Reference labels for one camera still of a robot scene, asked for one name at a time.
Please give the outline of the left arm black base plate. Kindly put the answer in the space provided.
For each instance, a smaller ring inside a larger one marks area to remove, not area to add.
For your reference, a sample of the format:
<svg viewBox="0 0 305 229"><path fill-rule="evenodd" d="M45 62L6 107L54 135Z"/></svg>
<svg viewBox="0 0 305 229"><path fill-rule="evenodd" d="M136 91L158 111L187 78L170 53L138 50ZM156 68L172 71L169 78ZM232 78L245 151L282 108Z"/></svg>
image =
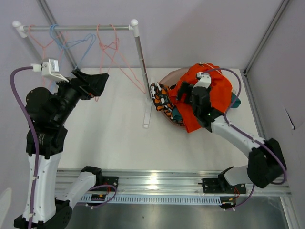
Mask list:
<svg viewBox="0 0 305 229"><path fill-rule="evenodd" d="M115 176L104 176L102 180L102 185L112 185L114 187L118 187L119 184L119 177ZM114 192L114 188L112 187L101 187L99 191L103 192Z"/></svg>

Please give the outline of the bright orange shorts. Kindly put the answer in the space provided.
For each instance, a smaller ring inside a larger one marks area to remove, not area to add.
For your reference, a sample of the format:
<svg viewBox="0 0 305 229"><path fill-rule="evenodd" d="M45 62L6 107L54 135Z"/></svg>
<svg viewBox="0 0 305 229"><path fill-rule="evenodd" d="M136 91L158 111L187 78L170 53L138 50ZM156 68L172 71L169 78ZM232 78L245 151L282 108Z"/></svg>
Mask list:
<svg viewBox="0 0 305 229"><path fill-rule="evenodd" d="M209 93L210 102L212 107L221 112L225 112L231 103L232 85L230 81L222 74L221 70L218 70L218 68L218 66L211 63L197 63L189 68L189 70L180 78L173 89L168 91L170 101L180 112L183 119L183 124L188 133L200 129L201 126L193 114L191 105L177 100L178 91L180 90L183 82L196 84L199 81L197 79L197 74L199 72L205 72L213 69L213 71L209 72L211 77L211 90Z"/></svg>

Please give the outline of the pink wire hanger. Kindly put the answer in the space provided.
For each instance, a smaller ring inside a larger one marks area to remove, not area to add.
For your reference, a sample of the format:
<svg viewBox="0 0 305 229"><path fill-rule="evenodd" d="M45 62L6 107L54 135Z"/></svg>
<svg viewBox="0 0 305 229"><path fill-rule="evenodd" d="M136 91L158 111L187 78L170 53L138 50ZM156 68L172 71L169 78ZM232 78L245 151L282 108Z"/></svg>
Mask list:
<svg viewBox="0 0 305 229"><path fill-rule="evenodd" d="M46 58L46 49L47 49L48 46L50 46L53 42L60 43L59 38L63 38L63 37L64 37L64 36L63 36L63 32L61 32L61 33L60 33L59 35L57 35L56 37L51 36L51 37L52 37L52 40L51 40L49 43L43 45L43 44L41 44L41 43L31 34L31 28L32 28L33 26L35 26L35 25L34 25L34 24L31 24L31 25L29 26L28 34L29 34L29 36L30 36L30 37L31 37L31 38L41 47L41 49L42 49L42 59L45 59L45 58ZM66 42L67 42L67 39L64 38L63 44L59 44L59 45L58 45L59 50L60 50L60 54L59 54L59 65L61 65L61 60L62 60L62 56L63 56L63 53L64 53L62 46L63 46ZM55 88L55 86L56 86L56 83L50 80L50 81L49 81L49 85L48 85L47 88L48 88L50 91L52 91L52 90Z"/></svg>

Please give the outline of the light blue wire hanger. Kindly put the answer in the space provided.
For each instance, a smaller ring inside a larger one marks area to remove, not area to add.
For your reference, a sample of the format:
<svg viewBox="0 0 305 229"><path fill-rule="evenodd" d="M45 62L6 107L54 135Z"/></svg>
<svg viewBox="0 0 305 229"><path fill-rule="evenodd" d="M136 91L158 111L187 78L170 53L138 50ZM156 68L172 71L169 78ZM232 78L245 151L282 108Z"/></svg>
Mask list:
<svg viewBox="0 0 305 229"><path fill-rule="evenodd" d="M63 56L64 56L65 50L66 50L67 39L63 35L63 32L60 32L59 35L56 34L55 28L57 26L58 26L58 24L52 24L50 26L50 28L49 28L49 35L56 42L56 44L57 44L57 46L58 46L58 48L60 50L58 62L59 62L59 69L61 69L62 62L63 62Z"/></svg>
<svg viewBox="0 0 305 229"><path fill-rule="evenodd" d="M72 68L77 69L96 43L97 37L93 33L88 33L82 39L68 41L63 46L63 52L68 54L72 61Z"/></svg>

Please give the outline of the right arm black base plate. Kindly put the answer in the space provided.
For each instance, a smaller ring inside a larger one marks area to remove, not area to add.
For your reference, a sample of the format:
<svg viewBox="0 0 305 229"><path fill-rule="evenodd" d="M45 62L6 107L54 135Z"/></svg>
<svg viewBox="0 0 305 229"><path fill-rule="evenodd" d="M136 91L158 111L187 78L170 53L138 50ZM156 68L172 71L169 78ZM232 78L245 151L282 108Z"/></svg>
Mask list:
<svg viewBox="0 0 305 229"><path fill-rule="evenodd" d="M226 180L220 178L202 178L198 183L203 187L205 194L246 194L245 184L230 185Z"/></svg>

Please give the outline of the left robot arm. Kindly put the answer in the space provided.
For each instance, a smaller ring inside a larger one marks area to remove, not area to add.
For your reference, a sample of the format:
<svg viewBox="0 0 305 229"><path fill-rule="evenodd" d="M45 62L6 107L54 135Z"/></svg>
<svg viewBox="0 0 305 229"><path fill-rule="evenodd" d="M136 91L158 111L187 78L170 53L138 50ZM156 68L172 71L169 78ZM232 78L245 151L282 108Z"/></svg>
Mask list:
<svg viewBox="0 0 305 229"><path fill-rule="evenodd" d="M55 179L64 140L66 120L80 100L99 97L109 78L107 73L86 74L74 70L74 77L58 83L56 93L45 87L31 90L20 107L27 119L26 153L30 164L27 204L22 215L14 220L19 229L63 229L72 210L88 190L103 186L102 170L86 166L77 180L61 196L55 195Z"/></svg>

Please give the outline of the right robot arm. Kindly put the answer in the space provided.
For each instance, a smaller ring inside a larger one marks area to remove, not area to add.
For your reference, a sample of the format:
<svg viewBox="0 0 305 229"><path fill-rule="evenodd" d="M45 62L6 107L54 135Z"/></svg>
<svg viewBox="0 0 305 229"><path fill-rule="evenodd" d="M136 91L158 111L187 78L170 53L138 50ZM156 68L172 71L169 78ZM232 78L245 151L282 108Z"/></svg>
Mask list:
<svg viewBox="0 0 305 229"><path fill-rule="evenodd" d="M210 87L182 82L177 99L191 105L194 116L202 128L214 133L237 147L248 159L242 167L230 167L218 176L218 188L229 192L235 185L245 183L264 188L276 184L278 177L287 180L286 164L277 140L255 138L229 122L225 113L212 107Z"/></svg>

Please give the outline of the teal green shorts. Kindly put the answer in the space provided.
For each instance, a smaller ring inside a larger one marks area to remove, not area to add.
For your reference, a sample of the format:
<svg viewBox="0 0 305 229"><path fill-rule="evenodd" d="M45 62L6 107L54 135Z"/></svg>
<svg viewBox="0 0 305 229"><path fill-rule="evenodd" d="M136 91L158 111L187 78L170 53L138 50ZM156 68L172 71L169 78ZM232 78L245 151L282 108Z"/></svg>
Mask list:
<svg viewBox="0 0 305 229"><path fill-rule="evenodd" d="M241 100L239 98L236 97L236 95L234 93L231 93L231 103L235 101L232 105L232 108L238 108L241 104ZM178 108L175 106L172 109L172 117L171 117L172 121L176 121L176 122L182 122L183 121L183 117L180 114Z"/></svg>

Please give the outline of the orange black patterned shorts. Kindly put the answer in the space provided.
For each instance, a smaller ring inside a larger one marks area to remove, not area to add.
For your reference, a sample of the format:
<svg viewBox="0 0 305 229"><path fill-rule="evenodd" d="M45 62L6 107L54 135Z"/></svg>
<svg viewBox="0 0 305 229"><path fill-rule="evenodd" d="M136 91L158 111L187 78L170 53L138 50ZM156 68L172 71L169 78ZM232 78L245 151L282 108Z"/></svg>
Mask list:
<svg viewBox="0 0 305 229"><path fill-rule="evenodd" d="M167 85L160 83L152 83L150 85L150 93L156 110L163 112L171 121L173 121L173 111L176 106L169 98L169 89L170 88Z"/></svg>

